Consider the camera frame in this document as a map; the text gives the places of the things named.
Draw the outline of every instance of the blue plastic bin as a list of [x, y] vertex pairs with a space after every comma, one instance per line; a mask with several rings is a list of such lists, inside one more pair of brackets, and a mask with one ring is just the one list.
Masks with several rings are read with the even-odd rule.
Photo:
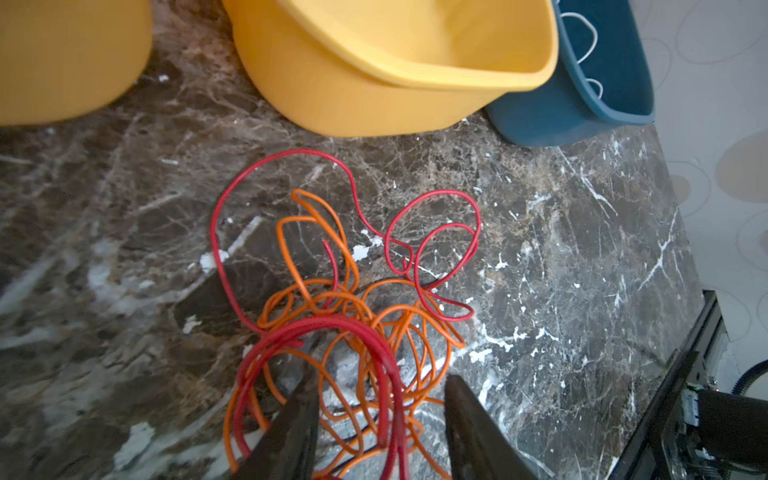
[[[653, 121], [654, 86], [628, 0], [555, 2], [560, 58], [552, 78], [536, 90], [505, 94], [485, 110], [507, 140], [528, 147], [570, 144], [620, 125]], [[576, 12], [598, 31], [598, 42]], [[602, 83], [599, 89], [587, 82]]]

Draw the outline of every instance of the white cable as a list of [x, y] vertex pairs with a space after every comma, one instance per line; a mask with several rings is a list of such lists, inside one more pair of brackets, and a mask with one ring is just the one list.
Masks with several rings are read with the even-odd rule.
[[[578, 18], [592, 32], [592, 46], [589, 48], [589, 50], [587, 50], [587, 53], [585, 53], [583, 57], [578, 59], [576, 64], [579, 65], [581, 62], [583, 62], [584, 60], [589, 58], [589, 56], [592, 55], [592, 52], [594, 51], [594, 48], [598, 46], [598, 30], [594, 27], [594, 25], [592, 25], [592, 22], [587, 20], [587, 18], [584, 17], [581, 13], [565, 12], [565, 13], [560, 14], [560, 18], [565, 18], [565, 17]], [[598, 99], [602, 99], [603, 98], [603, 84], [600, 83], [599, 81], [595, 80], [594, 78], [587, 78], [587, 83], [591, 83], [591, 84], [597, 85], [597, 87], [600, 89], [600, 91], [598, 92]]]
[[600, 88], [600, 93], [598, 93], [598, 98], [603, 98], [603, 84], [599, 81], [595, 80], [594, 78], [588, 78], [587, 83], [595, 84]]
[[587, 28], [592, 30], [592, 35], [594, 36], [594, 38], [592, 40], [592, 46], [589, 48], [587, 53], [585, 53], [584, 56], [579, 58], [578, 61], [576, 62], [577, 64], [580, 64], [581, 62], [586, 60], [587, 57], [592, 55], [592, 52], [594, 51], [594, 48], [598, 46], [598, 30], [581, 13], [565, 12], [565, 13], [560, 14], [560, 17], [561, 18], [565, 18], [565, 17], [578, 18], [579, 20], [581, 20], [584, 23], [584, 25], [587, 26]]

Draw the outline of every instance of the tangled wire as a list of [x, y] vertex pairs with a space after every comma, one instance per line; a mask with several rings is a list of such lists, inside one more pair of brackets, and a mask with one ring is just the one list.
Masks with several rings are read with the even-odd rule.
[[[296, 189], [291, 192], [290, 196], [293, 201], [308, 212], [308, 215], [286, 217], [279, 220], [276, 225], [280, 251], [293, 277], [294, 284], [272, 295], [264, 305], [258, 319], [253, 322], [240, 308], [224, 271], [216, 233], [218, 219], [227, 198], [245, 177], [264, 164], [294, 154], [319, 156], [339, 165], [345, 171], [349, 177], [360, 220], [370, 231], [382, 238], [387, 265], [399, 278], [380, 280], [360, 291], [359, 271], [349, 252], [346, 234], [339, 216], [320, 197]], [[429, 233], [414, 252], [410, 245], [393, 238], [392, 231], [411, 209], [424, 200], [436, 196], [453, 196], [466, 200], [475, 211], [476, 224], [470, 226], [464, 223], [451, 222], [441, 225]], [[323, 239], [323, 247], [331, 263], [332, 278], [305, 280], [296, 268], [290, 255], [284, 230], [288, 223], [302, 222], [317, 224], [327, 235], [327, 238]], [[474, 311], [465, 303], [438, 295], [435, 289], [456, 275], [475, 255], [481, 228], [479, 207], [469, 195], [457, 190], [435, 190], [411, 201], [395, 215], [386, 232], [381, 233], [370, 224], [362, 213], [351, 170], [335, 157], [319, 151], [296, 149], [280, 152], [256, 162], [239, 174], [221, 195], [210, 223], [214, 260], [227, 298], [243, 325], [261, 335], [261, 340], [248, 352], [238, 369], [236, 385], [227, 406], [223, 440], [231, 470], [233, 472], [237, 470], [237, 461], [231, 445], [232, 435], [242, 455], [247, 457], [250, 454], [250, 448], [245, 442], [243, 434], [243, 417], [246, 411], [257, 421], [261, 429], [266, 431], [270, 426], [260, 407], [259, 399], [253, 388], [254, 383], [259, 375], [263, 374], [271, 394], [281, 405], [285, 404], [286, 398], [278, 390], [267, 361], [276, 355], [289, 355], [298, 357], [317, 369], [322, 412], [320, 425], [340, 447], [336, 457], [328, 465], [315, 472], [315, 478], [330, 475], [343, 477], [360, 462], [386, 452], [387, 457], [381, 478], [389, 478], [397, 459], [399, 476], [401, 479], [405, 479], [409, 477], [408, 455], [415, 450], [419, 450], [424, 455], [427, 462], [439, 475], [443, 478], [451, 478], [419, 441], [420, 435], [424, 432], [424, 425], [415, 418], [415, 413], [424, 402], [442, 405], [441, 400], [430, 397], [429, 393], [445, 377], [450, 365], [452, 350], [465, 347], [463, 338], [453, 328], [452, 323], [471, 318]], [[449, 273], [429, 284], [422, 285], [419, 282], [419, 260], [425, 247], [438, 233], [451, 229], [464, 230], [470, 233], [472, 240], [462, 258]], [[408, 251], [407, 257], [402, 260], [401, 268], [398, 268], [392, 261], [393, 243]], [[332, 245], [342, 254], [343, 278], [339, 273], [339, 263]], [[418, 299], [411, 305], [393, 305], [380, 312], [372, 311], [366, 302], [372, 292], [391, 285], [404, 285], [413, 288]], [[466, 313], [461, 316], [446, 316], [442, 311], [442, 303], [463, 308]], [[298, 340], [300, 336], [319, 329], [334, 329], [338, 332], [326, 347], [321, 360], [301, 351], [299, 348], [303, 343]], [[431, 329], [445, 340], [444, 361], [435, 358], [435, 352], [429, 340], [429, 330]], [[340, 343], [348, 346], [359, 357], [356, 384], [357, 403], [355, 405], [350, 405], [327, 369], [331, 353]], [[415, 376], [408, 385], [403, 383], [395, 360], [395, 354], [404, 345], [404, 348], [410, 348], [415, 363]], [[331, 412], [326, 406], [323, 396], [326, 384], [335, 392], [342, 406], [342, 412]], [[389, 425], [390, 411], [392, 412], [391, 428]], [[365, 420], [364, 422], [360, 421], [360, 416]], [[334, 425], [340, 423], [345, 425], [351, 423], [355, 435], [351, 438], [342, 437], [334, 429]], [[366, 450], [364, 438], [368, 435], [374, 435], [376, 446]]]

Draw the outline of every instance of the black metal frame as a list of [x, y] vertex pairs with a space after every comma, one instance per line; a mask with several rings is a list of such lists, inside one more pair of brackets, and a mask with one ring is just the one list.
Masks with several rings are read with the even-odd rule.
[[680, 393], [686, 384], [703, 384], [713, 346], [725, 333], [723, 315], [715, 292], [704, 292], [704, 308], [680, 348], [669, 373], [661, 383], [640, 424], [627, 443], [609, 480], [641, 480], [677, 477], [672, 448], [684, 429]]

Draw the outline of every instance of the red wire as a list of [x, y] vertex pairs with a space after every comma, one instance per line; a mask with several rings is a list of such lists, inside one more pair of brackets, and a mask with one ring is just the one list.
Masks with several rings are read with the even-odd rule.
[[[272, 355], [274, 355], [275, 352], [277, 352], [277, 350], [279, 350], [283, 346], [286, 346], [286, 345], [301, 346], [302, 343], [300, 341], [297, 341], [296, 339], [298, 339], [299, 336], [305, 333], [309, 333], [309, 332], [312, 332], [318, 329], [324, 329], [324, 328], [344, 329], [344, 330], [349, 330], [352, 333], [355, 333], [369, 347], [369, 352], [371, 353], [373, 358], [374, 371], [377, 377], [377, 383], [379, 385], [378, 398], [379, 398], [379, 409], [381, 414], [379, 415], [378, 441], [380, 446], [384, 446], [387, 443], [386, 435], [387, 435], [387, 432], [389, 431], [389, 415], [387, 414], [387, 412], [389, 411], [388, 405], [389, 405], [390, 393], [392, 396], [392, 403], [393, 403], [392, 407], [394, 410], [392, 436], [389, 441], [389, 450], [387, 453], [387, 458], [386, 458], [384, 470], [382, 471], [381, 478], [382, 479], [389, 478], [394, 466], [395, 459], [397, 457], [399, 460], [400, 478], [401, 480], [406, 480], [409, 477], [409, 473], [408, 473], [408, 461], [407, 461], [408, 446], [406, 441], [405, 410], [402, 404], [402, 395], [403, 395], [404, 386], [402, 384], [402, 380], [400, 379], [399, 368], [396, 365], [395, 357], [392, 354], [391, 350], [389, 349], [389, 346], [386, 343], [386, 341], [374, 329], [371, 329], [367, 325], [360, 323], [358, 321], [352, 320], [348, 317], [345, 317], [344, 315], [338, 315], [338, 314], [327, 315], [327, 316], [314, 316], [306, 319], [297, 320], [288, 325], [283, 326], [278, 330], [268, 333], [264, 329], [261, 329], [260, 327], [256, 326], [246, 317], [245, 312], [240, 307], [240, 304], [237, 302], [237, 298], [234, 295], [232, 286], [230, 285], [230, 281], [227, 277], [227, 273], [224, 271], [223, 264], [221, 261], [221, 256], [219, 254], [220, 248], [219, 248], [219, 240], [217, 237], [217, 225], [218, 225], [219, 216], [221, 215], [221, 211], [223, 209], [224, 204], [227, 201], [227, 198], [232, 194], [235, 188], [237, 188], [240, 182], [242, 182], [248, 175], [253, 173], [257, 168], [265, 164], [268, 164], [271, 161], [277, 160], [282, 157], [294, 155], [294, 154], [316, 155], [318, 157], [325, 158], [328, 161], [332, 161], [334, 164], [339, 165], [342, 168], [342, 170], [344, 170], [347, 177], [349, 177], [349, 184], [352, 190], [352, 196], [355, 203], [355, 208], [357, 210], [358, 216], [360, 217], [360, 220], [375, 235], [383, 238], [385, 259], [390, 270], [396, 275], [405, 276], [409, 280], [412, 280], [413, 283], [415, 284], [416, 292], [419, 295], [419, 299], [423, 307], [427, 309], [435, 318], [441, 319], [446, 322], [459, 322], [459, 321], [467, 320], [471, 318], [472, 315], [474, 315], [474, 310], [469, 305], [465, 303], [457, 302], [454, 300], [446, 299], [440, 295], [433, 293], [431, 290], [437, 288], [438, 286], [441, 286], [442, 284], [444, 284], [445, 282], [453, 278], [453, 276], [456, 275], [456, 273], [468, 261], [470, 261], [470, 259], [473, 258], [473, 256], [477, 253], [480, 231], [482, 229], [482, 220], [480, 217], [479, 206], [477, 205], [477, 202], [475, 202], [469, 195], [461, 191], [435, 190], [433, 192], [420, 195], [419, 197], [411, 201], [408, 205], [406, 205], [405, 208], [400, 210], [395, 215], [394, 220], [387, 227], [386, 233], [381, 233], [366, 219], [365, 215], [362, 213], [362, 208], [360, 207], [360, 202], [357, 195], [357, 186], [356, 186], [355, 178], [352, 174], [352, 171], [342, 161], [338, 160], [333, 155], [330, 155], [321, 151], [299, 148], [299, 149], [279, 152], [277, 154], [270, 155], [269, 157], [265, 157], [264, 159], [257, 161], [255, 164], [251, 165], [246, 170], [238, 174], [237, 177], [235, 177], [235, 179], [232, 181], [232, 183], [227, 187], [227, 189], [225, 189], [224, 192], [221, 194], [221, 197], [219, 198], [214, 208], [213, 216], [211, 217], [210, 229], [209, 229], [210, 242], [213, 247], [214, 262], [216, 263], [216, 268], [219, 273], [219, 278], [221, 279], [221, 285], [224, 289], [224, 292], [227, 295], [227, 299], [230, 301], [230, 305], [232, 306], [232, 309], [235, 311], [235, 313], [237, 314], [237, 317], [240, 319], [243, 325], [245, 325], [248, 329], [254, 331], [255, 333], [259, 333], [262, 336], [261, 340], [248, 352], [248, 355], [246, 355], [246, 358], [243, 360], [243, 363], [240, 365], [240, 369], [238, 370], [238, 373], [237, 373], [237, 382], [243, 388], [240, 390], [240, 394], [237, 397], [237, 404], [234, 410], [233, 433], [235, 435], [235, 439], [238, 447], [240, 448], [240, 451], [245, 456], [248, 456], [250, 454], [248, 445], [245, 443], [245, 438], [243, 435], [243, 425], [242, 425], [243, 414], [247, 404], [245, 399], [246, 399], [246, 396], [248, 395], [248, 392], [253, 388], [253, 383], [256, 381], [256, 378], [260, 374], [266, 361]], [[412, 210], [414, 207], [419, 205], [421, 202], [438, 195], [460, 197], [460, 198], [463, 198], [464, 200], [467, 200], [475, 211], [475, 228], [472, 228], [469, 225], [466, 225], [464, 223], [448, 223], [446, 225], [442, 225], [434, 229], [429, 235], [426, 236], [426, 238], [419, 245], [419, 248], [417, 249], [416, 252], [414, 252], [413, 248], [410, 247], [410, 245], [408, 245], [407, 243], [404, 243], [400, 240], [392, 238], [392, 231], [394, 230], [395, 225], [402, 219], [404, 215], [406, 215], [410, 210]], [[465, 230], [472, 235], [472, 241], [468, 245], [466, 252], [462, 256], [460, 261], [453, 267], [453, 269], [448, 274], [446, 274], [443, 278], [437, 279], [425, 286], [420, 285], [419, 284], [419, 259], [421, 258], [421, 255], [423, 254], [427, 244], [438, 233], [441, 233], [444, 230], [456, 229], [456, 228]], [[390, 250], [392, 249], [391, 243], [400, 245], [401, 247], [405, 248], [408, 251], [408, 259], [407, 261], [403, 260], [402, 269], [398, 269], [392, 261], [391, 253], [390, 253]], [[334, 257], [333, 251], [331, 250], [327, 240], [323, 242], [323, 246], [325, 247], [326, 252], [328, 253], [328, 256], [331, 261], [331, 267], [333, 268], [333, 290], [336, 290], [339, 284], [339, 267], [338, 267], [338, 264], [336, 263], [336, 258]], [[464, 310], [466, 310], [467, 313], [465, 315], [457, 316], [457, 317], [446, 316], [444, 313], [434, 308], [434, 306], [432, 305], [432, 301], [435, 301], [435, 300], [438, 300], [440, 302], [445, 302], [453, 306], [459, 306]], [[248, 372], [251, 364], [253, 364], [253, 369], [251, 369], [250, 372]]]
[[[331, 260], [331, 270], [333, 270], [333, 285], [331, 286], [331, 291], [335, 292], [336, 289], [339, 288], [339, 264], [336, 263], [336, 256], [333, 255], [333, 250], [331, 250], [331, 243], [328, 240], [323, 240], [323, 247], [326, 249], [328, 258]], [[328, 308], [330, 303], [331, 299], [326, 299], [326, 302], [323, 304], [323, 310]]]
[[[352, 175], [352, 171], [347, 167], [341, 160], [334, 157], [331, 154], [327, 154], [322, 151], [317, 150], [310, 150], [308, 148], [296, 148], [293, 150], [286, 150], [279, 152], [277, 154], [270, 155], [269, 157], [265, 157], [259, 161], [257, 161], [255, 164], [251, 165], [247, 169], [243, 170], [237, 177], [235, 177], [234, 180], [232, 180], [232, 183], [227, 187], [226, 190], [221, 194], [221, 197], [219, 197], [219, 201], [216, 203], [216, 207], [214, 208], [214, 214], [210, 219], [210, 242], [213, 246], [214, 250], [214, 262], [216, 262], [216, 268], [219, 272], [219, 277], [221, 278], [221, 286], [224, 288], [224, 292], [227, 295], [227, 299], [230, 301], [230, 305], [232, 305], [232, 309], [237, 314], [237, 317], [240, 319], [240, 321], [248, 327], [249, 329], [253, 330], [256, 333], [264, 334], [264, 330], [254, 325], [248, 318], [245, 316], [245, 313], [243, 312], [243, 309], [240, 308], [240, 304], [237, 302], [237, 299], [235, 298], [234, 292], [232, 291], [232, 286], [230, 285], [230, 281], [227, 278], [226, 272], [224, 272], [223, 264], [221, 263], [221, 256], [219, 255], [219, 239], [216, 235], [216, 228], [219, 221], [219, 216], [221, 215], [221, 210], [224, 207], [224, 203], [227, 201], [227, 198], [232, 194], [234, 189], [242, 182], [245, 177], [250, 175], [254, 170], [257, 168], [268, 164], [271, 161], [277, 160], [278, 158], [288, 157], [290, 155], [298, 155], [298, 154], [306, 154], [306, 155], [316, 155], [318, 157], [325, 158], [328, 161], [332, 161], [334, 164], [339, 165], [342, 170], [344, 170], [344, 173], [346, 173], [347, 177], [349, 177], [349, 185], [352, 189], [352, 196], [353, 200], [355, 202], [355, 209], [357, 210], [357, 214], [360, 217], [360, 220], [365, 224], [365, 226], [372, 231], [375, 235], [378, 235], [379, 237], [384, 239], [384, 253], [387, 265], [389, 266], [390, 270], [395, 275], [406, 275], [406, 273], [411, 273], [412, 278], [415, 281], [416, 284], [416, 291], [419, 293], [419, 299], [424, 304], [424, 307], [435, 317], [444, 320], [446, 322], [460, 322], [463, 320], [467, 320], [474, 315], [475, 311], [467, 304], [460, 303], [460, 302], [453, 302], [447, 299], [442, 298], [441, 296], [437, 296], [434, 293], [432, 293], [430, 290], [437, 288], [438, 286], [442, 285], [443, 283], [447, 282], [451, 278], [453, 278], [454, 275], [468, 262], [471, 258], [477, 253], [478, 249], [478, 242], [480, 238], [480, 230], [482, 229], [482, 220], [480, 218], [480, 207], [477, 205], [477, 202], [475, 202], [469, 195], [465, 194], [464, 192], [458, 191], [458, 190], [435, 190], [432, 192], [428, 192], [426, 194], [418, 196], [416, 199], [411, 201], [405, 208], [400, 210], [397, 215], [395, 215], [395, 219], [391, 222], [389, 227], [387, 228], [386, 234], [379, 232], [376, 228], [371, 225], [371, 223], [366, 219], [366, 216], [362, 213], [362, 208], [360, 207], [360, 200], [357, 196], [357, 185], [355, 183], [355, 177]], [[402, 218], [403, 215], [408, 213], [413, 207], [420, 204], [424, 200], [427, 200], [430, 197], [434, 197], [436, 195], [449, 195], [449, 196], [457, 196], [461, 197], [469, 202], [470, 205], [472, 205], [472, 208], [475, 210], [475, 219], [476, 219], [476, 226], [474, 229], [472, 229], [469, 225], [465, 225], [463, 223], [449, 223], [447, 225], [442, 225], [441, 227], [433, 230], [425, 239], [422, 241], [422, 244], [419, 246], [419, 252], [423, 252], [426, 244], [431, 240], [437, 233], [442, 232], [443, 230], [447, 230], [448, 228], [455, 228], [459, 227], [464, 230], [467, 230], [469, 233], [472, 234], [472, 241], [469, 244], [469, 247], [467, 248], [466, 253], [462, 257], [462, 259], [456, 264], [456, 266], [451, 270], [447, 275], [445, 275], [443, 278], [438, 279], [429, 285], [421, 286], [419, 285], [418, 278], [419, 278], [419, 254], [414, 253], [413, 249], [408, 245], [407, 243], [404, 243], [400, 240], [397, 240], [395, 238], [392, 238], [392, 230], [394, 229], [397, 222]], [[406, 250], [408, 250], [409, 257], [408, 257], [408, 263], [405, 264], [402, 270], [398, 269], [395, 264], [392, 262], [391, 255], [389, 251], [391, 250], [390, 242], [396, 243], [397, 245], [400, 245], [401, 247], [404, 247]], [[435, 310], [430, 302], [425, 301], [425, 296], [431, 296], [433, 298], [436, 298], [438, 300], [447, 302], [451, 305], [460, 306], [467, 310], [467, 313], [465, 315], [459, 316], [459, 317], [450, 317], [446, 316], [444, 313], [439, 312]]]
[[237, 371], [237, 382], [242, 385], [240, 394], [237, 397], [237, 403], [235, 404], [235, 416], [233, 419], [233, 434], [237, 446], [240, 448], [243, 456], [247, 457], [250, 455], [250, 448], [245, 442], [245, 436], [243, 435], [243, 413], [246, 406], [247, 394], [249, 390], [253, 388], [253, 383], [261, 373], [266, 361], [274, 355], [278, 349], [299, 336], [326, 328], [349, 330], [356, 334], [368, 346], [369, 351], [372, 354], [376, 365], [376, 376], [378, 377], [377, 383], [382, 387], [379, 389], [379, 404], [381, 405], [380, 410], [382, 412], [379, 415], [379, 442], [381, 442], [382, 435], [386, 435], [386, 432], [389, 430], [389, 416], [387, 415], [389, 409], [385, 408], [385, 406], [389, 404], [389, 392], [387, 391], [387, 382], [383, 376], [386, 375], [389, 377], [389, 381], [392, 385], [394, 415], [392, 419], [392, 437], [389, 440], [389, 451], [387, 452], [381, 479], [386, 480], [392, 474], [395, 456], [397, 456], [400, 478], [401, 480], [407, 480], [409, 478], [409, 472], [406, 444], [406, 420], [405, 408], [402, 403], [402, 391], [405, 387], [400, 379], [400, 369], [398, 368], [395, 356], [392, 354], [386, 341], [374, 329], [344, 315], [332, 314], [312, 316], [297, 320], [278, 330], [267, 333], [248, 352]]

